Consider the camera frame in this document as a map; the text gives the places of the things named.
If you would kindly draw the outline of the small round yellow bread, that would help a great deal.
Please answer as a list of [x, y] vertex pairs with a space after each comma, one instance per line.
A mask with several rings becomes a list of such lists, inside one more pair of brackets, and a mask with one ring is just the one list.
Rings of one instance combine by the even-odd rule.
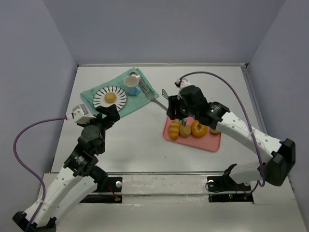
[[181, 125], [179, 132], [180, 132], [180, 135], [182, 137], [187, 138], [187, 137], [191, 136], [191, 126], [190, 125], [185, 125], [185, 126]]

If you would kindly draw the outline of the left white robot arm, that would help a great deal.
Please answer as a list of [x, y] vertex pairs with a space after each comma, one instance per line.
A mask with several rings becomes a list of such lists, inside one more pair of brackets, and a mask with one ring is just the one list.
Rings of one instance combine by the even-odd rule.
[[42, 194], [25, 211], [15, 213], [13, 221], [24, 232], [54, 232], [61, 217], [84, 197], [108, 182], [108, 174], [97, 166], [97, 156], [105, 152], [106, 130], [120, 119], [115, 104], [99, 106], [97, 114], [91, 115], [84, 104], [76, 106], [71, 114], [61, 120], [72, 120], [82, 127], [77, 145], [64, 161], [54, 181], [47, 187], [32, 169], [18, 156], [16, 145], [13, 152], [17, 161], [42, 185]]

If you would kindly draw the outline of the metal tongs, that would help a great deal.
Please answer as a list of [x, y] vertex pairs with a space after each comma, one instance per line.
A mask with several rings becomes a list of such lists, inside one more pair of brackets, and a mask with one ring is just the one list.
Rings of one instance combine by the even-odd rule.
[[168, 108], [160, 103], [155, 97], [153, 99], [149, 99], [151, 102], [157, 104], [160, 108], [162, 108], [165, 112], [167, 112]]

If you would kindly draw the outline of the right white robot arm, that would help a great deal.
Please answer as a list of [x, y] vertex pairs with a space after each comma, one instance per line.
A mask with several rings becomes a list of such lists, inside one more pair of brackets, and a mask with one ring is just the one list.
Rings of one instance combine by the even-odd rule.
[[295, 142], [280, 140], [251, 127], [219, 102], [207, 102], [200, 88], [188, 86], [169, 96], [167, 116], [174, 119], [192, 117], [202, 125], [225, 134], [258, 156], [257, 162], [232, 164], [224, 177], [237, 184], [265, 181], [281, 186], [295, 165]]

